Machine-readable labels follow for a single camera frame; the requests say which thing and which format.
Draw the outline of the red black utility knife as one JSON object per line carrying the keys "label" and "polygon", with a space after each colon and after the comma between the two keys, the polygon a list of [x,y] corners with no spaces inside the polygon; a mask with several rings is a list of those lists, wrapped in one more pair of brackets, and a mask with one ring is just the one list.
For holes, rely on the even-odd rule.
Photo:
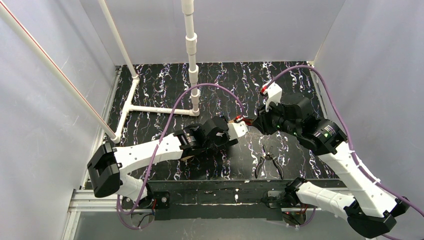
{"label": "red black utility knife", "polygon": [[247,126],[252,126],[254,119],[250,118],[250,117],[245,117],[245,116],[237,116],[233,119],[234,123],[245,123]]}

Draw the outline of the brown cardboard express box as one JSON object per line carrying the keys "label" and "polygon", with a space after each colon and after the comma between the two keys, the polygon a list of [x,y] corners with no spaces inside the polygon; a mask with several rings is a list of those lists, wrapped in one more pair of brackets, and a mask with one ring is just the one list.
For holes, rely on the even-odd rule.
{"label": "brown cardboard express box", "polygon": [[195,156],[194,155],[192,155],[192,156],[187,156],[187,157],[183,157],[183,158],[181,158],[180,159],[180,161],[182,161],[182,162],[184,162],[184,163],[187,163],[188,161],[191,161],[192,159],[194,159],[195,158]]}

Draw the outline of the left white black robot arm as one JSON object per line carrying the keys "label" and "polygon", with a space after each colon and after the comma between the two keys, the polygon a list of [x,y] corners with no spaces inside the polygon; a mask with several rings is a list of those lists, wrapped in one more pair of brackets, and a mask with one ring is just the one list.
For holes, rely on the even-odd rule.
{"label": "left white black robot arm", "polygon": [[87,170],[96,198],[113,194],[133,201],[148,196],[147,186],[130,173],[156,163],[185,160],[209,150],[228,148],[238,143],[248,132],[247,125],[227,122],[224,117],[214,116],[204,123],[193,123],[181,130],[154,140],[126,147],[113,147],[109,142],[95,151]]}

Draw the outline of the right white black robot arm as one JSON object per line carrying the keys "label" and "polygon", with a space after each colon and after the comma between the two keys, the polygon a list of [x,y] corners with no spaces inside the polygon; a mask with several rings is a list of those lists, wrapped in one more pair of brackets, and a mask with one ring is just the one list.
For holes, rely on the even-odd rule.
{"label": "right white black robot arm", "polygon": [[337,193],[298,177],[285,186],[275,199],[277,203],[319,207],[346,220],[368,239],[389,233],[397,223],[396,217],[408,210],[403,200],[368,179],[365,166],[353,158],[346,134],[335,122],[316,117],[309,98],[287,96],[280,103],[261,105],[256,115],[253,127],[264,135],[284,132],[296,137],[301,146],[334,171],[350,192]]}

